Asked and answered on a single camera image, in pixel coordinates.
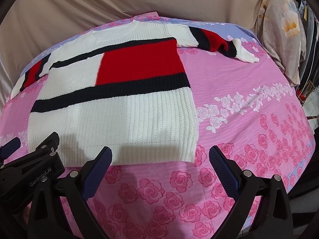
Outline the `pink floral bed sheet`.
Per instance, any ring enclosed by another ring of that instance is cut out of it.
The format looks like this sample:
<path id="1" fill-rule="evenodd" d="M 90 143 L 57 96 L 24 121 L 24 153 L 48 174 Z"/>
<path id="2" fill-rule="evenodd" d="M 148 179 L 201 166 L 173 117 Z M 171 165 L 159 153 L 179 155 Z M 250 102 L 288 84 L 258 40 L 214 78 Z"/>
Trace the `pink floral bed sheet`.
<path id="1" fill-rule="evenodd" d="M 132 21 L 177 24 L 150 14 L 90 31 Z M 98 222 L 112 238 L 212 236 L 234 204 L 209 162 L 212 146 L 256 176 L 280 175 L 287 190 L 314 152 L 314 136 L 295 90 L 259 42 L 231 32 L 225 24 L 192 27 L 212 31 L 225 40 L 241 40 L 258 62 L 245 63 L 199 49 L 178 50 L 198 118 L 195 159 L 134 165 L 112 162 L 97 194 L 89 200 Z M 39 61 L 53 51 L 41 55 Z M 28 120 L 45 82 L 42 77 L 16 97 L 10 95 L 2 111 L 1 143 L 14 137 L 21 140 L 14 158 L 36 147 L 28 145 Z"/>

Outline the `hanging clothes at right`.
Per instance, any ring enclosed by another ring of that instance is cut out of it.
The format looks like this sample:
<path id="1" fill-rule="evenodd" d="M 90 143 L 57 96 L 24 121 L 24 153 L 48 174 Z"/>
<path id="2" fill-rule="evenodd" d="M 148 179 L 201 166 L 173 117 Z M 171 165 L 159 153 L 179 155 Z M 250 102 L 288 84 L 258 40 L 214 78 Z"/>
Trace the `hanging clothes at right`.
<path id="1" fill-rule="evenodd" d="M 299 68 L 301 83 L 296 89 L 303 105 L 311 92 L 318 88 L 318 18 L 306 0 L 296 1 L 307 41 L 307 54 Z"/>

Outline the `floral cream pillow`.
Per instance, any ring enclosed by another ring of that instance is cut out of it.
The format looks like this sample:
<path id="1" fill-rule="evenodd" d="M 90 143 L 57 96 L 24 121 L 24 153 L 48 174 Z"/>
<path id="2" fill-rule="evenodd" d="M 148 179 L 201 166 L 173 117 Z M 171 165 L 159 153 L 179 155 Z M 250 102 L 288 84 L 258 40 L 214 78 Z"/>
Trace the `floral cream pillow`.
<path id="1" fill-rule="evenodd" d="M 262 0 L 256 35 L 291 86 L 300 84 L 299 67 L 307 41 L 294 0 Z"/>

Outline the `beige fabric backdrop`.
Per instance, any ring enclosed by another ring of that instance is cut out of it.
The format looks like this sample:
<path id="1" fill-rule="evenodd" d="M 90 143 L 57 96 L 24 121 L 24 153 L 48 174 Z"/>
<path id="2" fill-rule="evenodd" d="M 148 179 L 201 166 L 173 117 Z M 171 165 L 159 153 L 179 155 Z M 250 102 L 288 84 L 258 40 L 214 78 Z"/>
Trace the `beige fabric backdrop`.
<path id="1" fill-rule="evenodd" d="M 147 12 L 253 30 L 261 0 L 16 0 L 1 22 L 1 103 L 47 48 L 105 23 Z"/>

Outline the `white red black knit sweater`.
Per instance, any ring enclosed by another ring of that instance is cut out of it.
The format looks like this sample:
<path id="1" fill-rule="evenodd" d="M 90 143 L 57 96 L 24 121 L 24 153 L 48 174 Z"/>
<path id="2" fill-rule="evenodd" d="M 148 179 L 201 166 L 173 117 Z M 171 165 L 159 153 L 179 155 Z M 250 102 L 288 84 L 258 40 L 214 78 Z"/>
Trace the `white red black knit sweater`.
<path id="1" fill-rule="evenodd" d="M 132 21 L 90 31 L 32 66 L 16 97 L 46 77 L 29 115 L 28 145 L 59 134 L 61 159 L 80 166 L 107 146 L 115 165 L 193 162 L 198 118 L 180 48 L 258 58 L 241 40 L 183 24 Z"/>

